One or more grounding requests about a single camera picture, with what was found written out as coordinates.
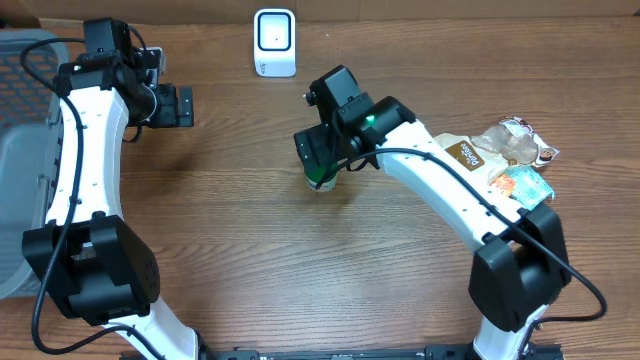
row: pile of packages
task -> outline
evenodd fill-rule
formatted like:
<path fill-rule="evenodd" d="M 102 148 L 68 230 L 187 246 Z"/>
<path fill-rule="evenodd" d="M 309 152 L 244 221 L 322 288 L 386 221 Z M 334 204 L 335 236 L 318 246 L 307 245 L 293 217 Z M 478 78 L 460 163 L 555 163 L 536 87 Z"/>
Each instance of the pile of packages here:
<path fill-rule="evenodd" d="M 558 150 L 519 117 L 504 118 L 480 136 L 445 133 L 435 140 L 473 175 L 529 210 L 555 195 L 534 168 L 549 164 Z"/>

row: brown label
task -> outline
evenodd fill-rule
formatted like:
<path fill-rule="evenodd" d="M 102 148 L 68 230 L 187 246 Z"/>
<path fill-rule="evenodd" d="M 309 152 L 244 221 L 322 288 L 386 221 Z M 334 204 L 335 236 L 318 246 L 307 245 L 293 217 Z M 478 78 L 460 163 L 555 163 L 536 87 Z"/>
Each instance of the brown label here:
<path fill-rule="evenodd" d="M 473 146 L 466 141 L 460 141 L 457 144 L 449 146 L 447 152 L 470 171 L 484 165 L 484 160 L 473 150 Z"/>

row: wooden table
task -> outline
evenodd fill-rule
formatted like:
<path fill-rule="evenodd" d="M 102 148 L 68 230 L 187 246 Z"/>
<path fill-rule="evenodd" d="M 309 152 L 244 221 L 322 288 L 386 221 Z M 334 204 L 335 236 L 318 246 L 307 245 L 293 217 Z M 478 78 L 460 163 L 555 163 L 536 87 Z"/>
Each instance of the wooden table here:
<path fill-rule="evenodd" d="M 215 349 L 420 347 L 467 343 L 478 330 L 472 258 L 417 196 L 371 169 L 340 174 L 328 194 L 306 188 L 292 135 L 319 118 L 301 95 L 345 64 L 374 99 L 397 97 L 434 135 L 479 134 L 519 115 L 560 149 L 544 171 L 552 206 L 571 263 L 611 310 L 534 339 L 561 343 L 570 359 L 638 357 L 638 18 L 302 23 L 291 79 L 255 74 L 251 25 L 139 30 L 165 49 L 164 80 L 193 86 L 196 125 L 145 130 L 123 146 L 124 213 L 158 258 L 164 299 Z M 0 303 L 0 358 L 48 359 L 31 342 L 32 307 Z M 596 309 L 573 281 L 550 313 Z M 95 330 L 47 301 L 49 345 Z M 66 359 L 129 349 L 109 336 Z"/>

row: gray plastic bin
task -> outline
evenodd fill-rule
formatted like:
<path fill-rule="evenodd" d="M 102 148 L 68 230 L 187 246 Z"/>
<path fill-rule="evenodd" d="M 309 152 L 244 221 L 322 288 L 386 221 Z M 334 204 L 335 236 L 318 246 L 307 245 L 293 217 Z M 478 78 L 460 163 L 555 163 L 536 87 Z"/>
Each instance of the gray plastic bin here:
<path fill-rule="evenodd" d="M 42 227 L 53 200 L 60 156 L 60 106 L 20 66 L 44 30 L 0 31 L 0 299 L 35 295 L 40 282 L 22 256 L 22 233 Z M 49 81 L 69 61 L 63 43 L 33 50 L 29 65 Z"/>

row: wood surface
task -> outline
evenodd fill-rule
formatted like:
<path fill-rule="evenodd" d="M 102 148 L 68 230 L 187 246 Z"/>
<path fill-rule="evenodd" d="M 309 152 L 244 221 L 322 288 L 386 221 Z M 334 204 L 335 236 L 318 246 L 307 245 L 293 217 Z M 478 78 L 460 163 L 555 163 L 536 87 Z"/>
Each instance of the wood surface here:
<path fill-rule="evenodd" d="M 40 19 L 116 17 L 154 25 L 251 23 L 284 7 L 298 21 L 631 16 L 640 0 L 20 0 Z"/>
<path fill-rule="evenodd" d="M 255 74 L 251 25 L 139 30 L 165 49 L 164 80 L 193 86 L 196 125 L 123 145 L 123 210 L 155 252 L 162 296 L 214 349 L 408 348 L 467 343 L 478 330 L 472 258 L 416 195 L 372 169 L 341 173 L 330 193 L 306 188 L 292 135 L 319 118 L 301 95 L 344 64 L 374 99 L 397 97 L 434 135 L 479 134 L 519 115 L 560 149 L 543 173 L 551 205 L 571 263 L 610 312 L 546 325 L 534 340 L 561 343 L 572 360 L 638 358 L 638 18 L 301 23 L 289 79 Z M 49 358 L 31 342 L 32 307 L 0 302 L 0 359 Z M 595 310 L 574 280 L 550 314 Z M 50 346 L 95 330 L 46 302 Z M 130 349 L 113 335 L 66 359 Z"/>

